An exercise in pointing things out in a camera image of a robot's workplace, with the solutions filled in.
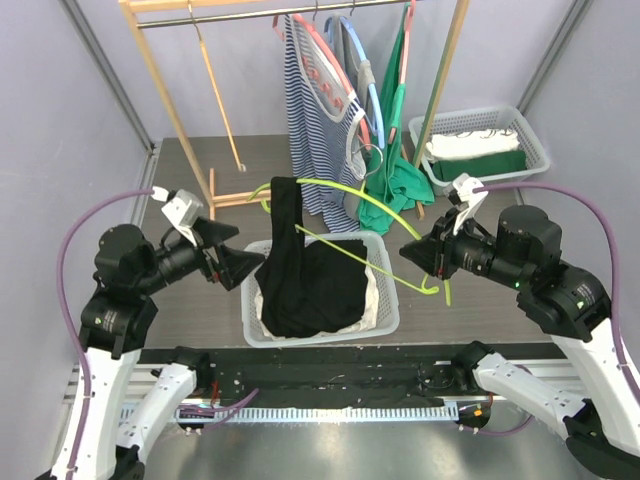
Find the yellow velvet hanger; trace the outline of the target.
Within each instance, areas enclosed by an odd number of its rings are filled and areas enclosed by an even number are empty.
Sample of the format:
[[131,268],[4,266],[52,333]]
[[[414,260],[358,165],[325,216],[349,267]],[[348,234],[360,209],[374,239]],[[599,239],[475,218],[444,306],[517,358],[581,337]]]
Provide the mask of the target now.
[[234,135],[233,135],[233,132],[232,132],[232,129],[231,129],[231,125],[229,123],[229,119],[228,119],[228,116],[227,116],[227,112],[226,112],[226,109],[225,109],[225,105],[224,105],[223,99],[222,99],[222,97],[220,95],[218,83],[217,83],[216,76],[215,76],[215,73],[214,73],[213,65],[211,63],[211,59],[210,59],[210,55],[209,55],[209,52],[208,52],[208,49],[207,49],[207,45],[206,45],[204,36],[201,33],[200,27],[196,23],[195,16],[194,16],[194,13],[193,13],[193,4],[192,4],[191,1],[187,2],[187,9],[188,9],[188,12],[189,12],[189,16],[190,16],[191,22],[192,22],[192,24],[194,26],[194,29],[195,29],[197,37],[198,37],[198,42],[199,42],[201,55],[202,55],[202,58],[203,58],[203,61],[204,61],[204,64],[205,64],[205,67],[206,67],[206,70],[207,70],[207,74],[208,74],[211,86],[212,86],[213,91],[214,91],[214,95],[215,95],[215,98],[216,98],[216,101],[217,101],[218,109],[219,109],[219,112],[220,112],[220,116],[221,116],[221,119],[222,119],[222,122],[223,122],[223,125],[224,125],[224,128],[225,128],[225,131],[226,131],[226,136],[227,136],[230,148],[231,148],[231,152],[232,152],[232,155],[233,155],[233,158],[234,158],[234,162],[236,164],[236,168],[237,168],[237,170],[239,172],[245,173],[247,171],[246,165],[240,160],[239,153],[238,153],[237,146],[236,146],[236,142],[235,142],[235,138],[234,138]]

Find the black tank top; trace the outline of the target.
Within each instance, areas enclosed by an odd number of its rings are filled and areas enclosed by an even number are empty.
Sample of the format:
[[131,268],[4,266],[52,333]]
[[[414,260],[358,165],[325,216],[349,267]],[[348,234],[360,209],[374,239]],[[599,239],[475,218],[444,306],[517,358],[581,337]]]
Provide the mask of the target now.
[[272,245],[255,278],[263,296],[261,319],[275,336],[309,338],[359,321],[365,308],[367,248],[339,241],[340,250],[305,242],[301,186],[271,180]]

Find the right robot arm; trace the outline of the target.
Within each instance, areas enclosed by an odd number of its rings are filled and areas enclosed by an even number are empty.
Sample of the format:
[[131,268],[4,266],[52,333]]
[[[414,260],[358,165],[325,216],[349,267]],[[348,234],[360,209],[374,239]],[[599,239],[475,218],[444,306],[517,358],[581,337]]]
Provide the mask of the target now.
[[450,209],[400,254],[446,281],[459,269],[516,292],[519,310],[571,362],[586,393],[563,392],[473,341],[452,359],[457,391],[496,393],[544,422],[587,470],[603,479],[639,476],[639,405],[616,358],[612,301],[590,272],[561,258],[562,230],[534,206],[511,206],[494,236],[475,220],[454,228]]

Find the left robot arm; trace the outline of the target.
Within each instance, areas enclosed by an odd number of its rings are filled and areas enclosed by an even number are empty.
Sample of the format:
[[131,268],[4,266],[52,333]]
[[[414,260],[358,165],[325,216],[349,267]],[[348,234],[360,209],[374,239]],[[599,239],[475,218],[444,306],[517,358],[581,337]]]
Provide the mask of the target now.
[[194,273],[226,290],[240,285],[265,258],[226,246],[238,229],[202,217],[195,238],[155,248],[141,229],[121,224],[105,231],[93,275],[96,289],[81,313],[77,336],[81,371],[64,442],[45,479],[141,479],[165,425],[189,396],[213,385],[208,354],[177,347],[155,384],[127,418],[126,391],[158,313],[152,296]]

